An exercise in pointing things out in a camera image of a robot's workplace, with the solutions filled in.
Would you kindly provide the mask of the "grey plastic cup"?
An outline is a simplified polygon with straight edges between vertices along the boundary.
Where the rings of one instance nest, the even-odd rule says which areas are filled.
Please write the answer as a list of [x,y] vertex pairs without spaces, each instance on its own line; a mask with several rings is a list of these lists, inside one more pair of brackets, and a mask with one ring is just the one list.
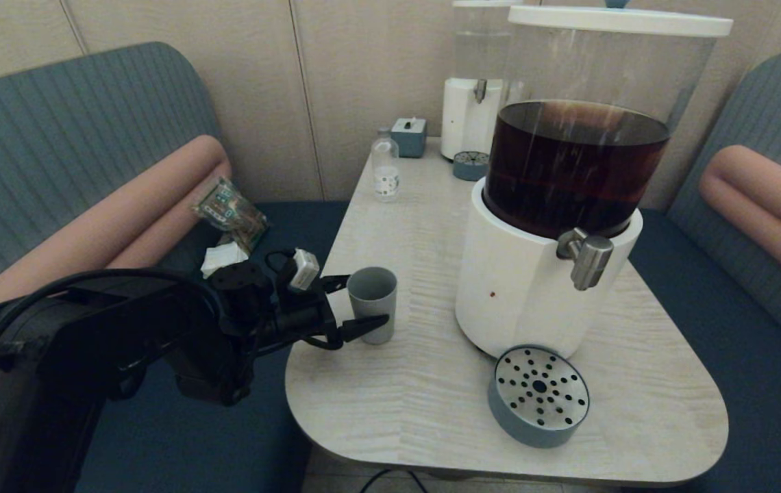
[[397,278],[383,266],[366,266],[354,272],[347,281],[349,300],[356,318],[387,315],[388,321],[360,337],[367,344],[384,344],[395,334]]

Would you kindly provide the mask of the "silver metal dispenser tap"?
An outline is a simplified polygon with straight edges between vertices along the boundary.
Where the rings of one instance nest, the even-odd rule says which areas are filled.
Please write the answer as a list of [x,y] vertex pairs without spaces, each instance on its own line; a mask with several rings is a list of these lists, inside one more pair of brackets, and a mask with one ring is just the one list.
[[609,238],[574,228],[558,238],[556,256],[574,262],[570,279],[576,290],[585,291],[599,283],[613,250]]

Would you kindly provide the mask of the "white folded napkin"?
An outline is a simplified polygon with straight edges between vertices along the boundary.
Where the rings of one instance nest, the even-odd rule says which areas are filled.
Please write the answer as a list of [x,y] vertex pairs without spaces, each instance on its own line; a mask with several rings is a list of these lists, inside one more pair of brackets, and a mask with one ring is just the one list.
[[208,279],[219,269],[247,261],[247,259],[249,259],[249,255],[246,250],[243,250],[234,241],[206,249],[200,268],[202,277]]

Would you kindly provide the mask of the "clear plastic bottle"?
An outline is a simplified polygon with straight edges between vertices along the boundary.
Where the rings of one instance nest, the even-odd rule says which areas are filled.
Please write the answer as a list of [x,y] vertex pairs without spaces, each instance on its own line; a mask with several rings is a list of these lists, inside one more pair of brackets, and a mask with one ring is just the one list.
[[393,202],[399,197],[399,159],[399,145],[391,137],[391,129],[379,128],[371,145],[369,162],[373,173],[373,192],[380,202]]

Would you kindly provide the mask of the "green snack packet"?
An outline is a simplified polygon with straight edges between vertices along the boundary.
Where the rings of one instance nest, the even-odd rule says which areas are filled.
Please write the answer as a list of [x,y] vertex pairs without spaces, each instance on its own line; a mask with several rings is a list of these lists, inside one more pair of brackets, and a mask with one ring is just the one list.
[[271,227],[262,210],[247,200],[233,181],[222,175],[209,179],[197,190],[191,209],[231,238],[246,255],[252,255]]

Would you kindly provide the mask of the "small blue tissue box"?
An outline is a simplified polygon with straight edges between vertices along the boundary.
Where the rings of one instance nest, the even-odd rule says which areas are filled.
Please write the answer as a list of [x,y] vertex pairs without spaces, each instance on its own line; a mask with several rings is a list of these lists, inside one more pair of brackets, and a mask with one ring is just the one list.
[[400,158],[421,158],[426,148],[427,120],[424,118],[398,118],[391,128],[391,138],[399,147]]

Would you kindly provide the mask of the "large dispenser with dark tea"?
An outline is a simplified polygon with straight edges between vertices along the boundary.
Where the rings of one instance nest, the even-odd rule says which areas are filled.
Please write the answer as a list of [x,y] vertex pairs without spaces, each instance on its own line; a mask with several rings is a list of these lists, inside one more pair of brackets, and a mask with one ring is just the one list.
[[[516,28],[454,306],[480,350],[575,353],[643,230],[638,206],[716,41]],[[614,244],[585,291],[556,256],[574,228]]]

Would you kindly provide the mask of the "small blue drip tray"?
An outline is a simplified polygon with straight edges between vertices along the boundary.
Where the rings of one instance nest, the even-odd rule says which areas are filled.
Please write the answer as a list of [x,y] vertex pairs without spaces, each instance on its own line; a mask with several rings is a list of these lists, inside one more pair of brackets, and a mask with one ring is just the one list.
[[452,174],[463,181],[479,181],[484,178],[490,156],[487,153],[466,151],[454,154],[452,160]]

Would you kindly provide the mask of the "large blue perforated drip tray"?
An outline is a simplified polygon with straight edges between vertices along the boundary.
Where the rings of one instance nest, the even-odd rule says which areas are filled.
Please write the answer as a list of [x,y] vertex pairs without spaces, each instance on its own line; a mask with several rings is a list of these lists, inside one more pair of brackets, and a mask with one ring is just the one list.
[[582,374],[537,344],[519,344],[497,358],[487,395],[492,416],[512,439],[543,449],[568,443],[591,409]]

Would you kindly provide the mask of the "small white water dispenser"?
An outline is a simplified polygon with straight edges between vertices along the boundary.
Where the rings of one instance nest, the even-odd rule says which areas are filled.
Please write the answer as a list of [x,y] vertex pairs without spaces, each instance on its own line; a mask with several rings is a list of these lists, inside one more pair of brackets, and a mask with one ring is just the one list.
[[459,152],[491,152],[512,7],[453,7],[453,66],[444,84],[441,132],[441,154],[447,159]]

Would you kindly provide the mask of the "blue booth sofa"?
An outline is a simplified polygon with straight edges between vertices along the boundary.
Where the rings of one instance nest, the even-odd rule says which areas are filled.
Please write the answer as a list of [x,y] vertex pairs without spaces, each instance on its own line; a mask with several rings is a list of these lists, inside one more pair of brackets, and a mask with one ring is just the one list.
[[[0,273],[202,135],[221,143],[206,87],[161,42],[0,78]],[[343,210],[284,207],[293,232],[249,261],[288,285],[294,250],[324,259]],[[199,265],[219,232],[197,218],[145,268],[206,281]],[[311,445],[285,396],[291,346],[259,357],[249,396],[228,407],[184,396],[169,363],[152,363],[137,393],[103,406],[74,493],[300,493]]]
[[732,93],[669,209],[642,212],[631,257],[719,387],[728,443],[688,483],[623,493],[781,493],[781,263],[698,190],[710,160],[736,144],[781,166],[781,53]]

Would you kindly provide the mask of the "large white dispenser lid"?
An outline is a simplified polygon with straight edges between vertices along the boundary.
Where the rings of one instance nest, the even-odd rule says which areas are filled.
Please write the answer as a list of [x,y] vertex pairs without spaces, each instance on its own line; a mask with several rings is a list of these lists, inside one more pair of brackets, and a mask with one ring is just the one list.
[[535,5],[513,6],[508,21],[517,25],[565,30],[687,38],[723,38],[731,34],[733,26],[731,18],[663,10]]

